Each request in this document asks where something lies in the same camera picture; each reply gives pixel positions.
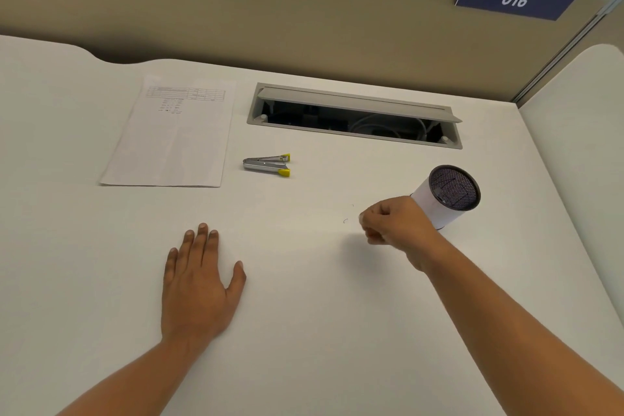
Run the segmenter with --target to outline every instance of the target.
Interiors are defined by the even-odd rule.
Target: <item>person's right hand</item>
[[[374,204],[359,215],[359,223],[368,243],[387,244],[404,251],[418,270],[422,270],[424,261],[432,258],[441,247],[449,246],[409,196]]]

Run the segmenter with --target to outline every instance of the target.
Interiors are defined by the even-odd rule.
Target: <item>white tabletop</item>
[[[222,187],[98,186],[144,75],[237,82]],[[463,150],[252,126],[257,82],[447,105]],[[168,415],[500,415],[432,286],[358,213],[438,164],[482,202],[444,234],[624,386],[624,329],[514,105],[0,37],[0,413],[59,411],[160,339],[167,251],[206,221],[243,299]],[[289,152],[292,176],[245,171]]]

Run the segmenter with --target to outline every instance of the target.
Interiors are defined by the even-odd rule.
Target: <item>hand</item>
[[[171,249],[162,291],[162,339],[183,339],[201,353],[223,332],[240,301],[246,275],[242,262],[234,265],[230,286],[219,277],[219,234],[199,224],[197,237],[187,231],[180,250]]]
[[[368,243],[404,251],[418,270],[423,270],[424,262],[437,250],[450,246],[409,196],[378,202],[359,215],[359,223]]]

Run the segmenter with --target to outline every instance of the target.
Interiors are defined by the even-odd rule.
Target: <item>paper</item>
[[[219,187],[234,90],[233,81],[181,86],[147,76],[100,182]]]

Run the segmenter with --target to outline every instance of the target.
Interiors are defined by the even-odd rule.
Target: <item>mesh pen holder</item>
[[[463,169],[443,164],[411,194],[433,226],[440,230],[466,211],[479,205],[481,192],[474,178]]]

